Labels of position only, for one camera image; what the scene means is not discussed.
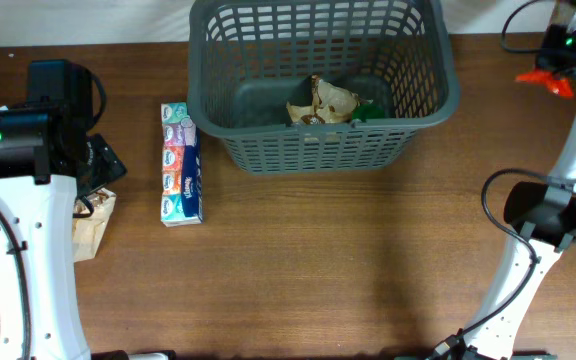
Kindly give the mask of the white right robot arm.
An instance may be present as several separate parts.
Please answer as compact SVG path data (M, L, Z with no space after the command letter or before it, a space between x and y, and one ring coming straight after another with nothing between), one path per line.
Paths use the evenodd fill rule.
M535 62L519 83L539 84L562 98L576 78L576 1L558 1ZM576 244L576 115L549 174L506 168L491 174L481 190L482 209L503 231L501 263L474 318L439 342L432 359L509 359L519 327L552 266Z

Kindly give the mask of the beige snack bag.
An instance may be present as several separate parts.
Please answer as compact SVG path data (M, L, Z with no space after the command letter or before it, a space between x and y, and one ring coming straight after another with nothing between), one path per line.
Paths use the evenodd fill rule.
M115 193L101 188L75 201L72 225L75 262L90 260L96 256L116 199Z
M311 76L312 104L297 106L286 103L288 115L293 123L302 125L340 124L352 120L352 112L361 105L361 98L354 92L337 87L322 79Z

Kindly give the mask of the Kleenex tissue multipack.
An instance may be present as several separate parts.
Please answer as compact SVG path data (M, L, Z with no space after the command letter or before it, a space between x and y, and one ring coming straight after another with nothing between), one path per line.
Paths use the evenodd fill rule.
M161 222L166 227L200 224L203 199L198 128L184 102L162 104L161 123Z

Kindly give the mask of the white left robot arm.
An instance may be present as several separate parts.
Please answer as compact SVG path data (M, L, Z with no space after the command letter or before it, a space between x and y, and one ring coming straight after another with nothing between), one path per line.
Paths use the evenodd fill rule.
M89 359L78 311L77 201L124 176L90 131L107 98L68 60L34 61L24 103L0 111L0 358Z

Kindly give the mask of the grey plastic mesh basket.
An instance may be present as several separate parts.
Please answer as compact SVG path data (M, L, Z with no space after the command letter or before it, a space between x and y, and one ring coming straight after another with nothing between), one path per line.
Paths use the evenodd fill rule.
M189 113L253 174L387 166L459 102L437 0L210 0L189 20Z

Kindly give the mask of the green lid jar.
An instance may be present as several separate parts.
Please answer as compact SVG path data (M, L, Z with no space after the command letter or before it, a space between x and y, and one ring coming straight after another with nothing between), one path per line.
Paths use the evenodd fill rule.
M372 119L382 119L385 117L384 110L373 103L361 104L352 112L352 120L366 122Z

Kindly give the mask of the red orange pasta packet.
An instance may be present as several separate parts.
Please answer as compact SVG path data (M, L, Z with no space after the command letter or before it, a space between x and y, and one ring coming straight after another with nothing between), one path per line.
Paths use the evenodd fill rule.
M543 86L550 93L562 98L572 99L574 97L574 91L569 80L564 77L559 77L553 72L534 69L527 73L517 75L515 81L518 83Z

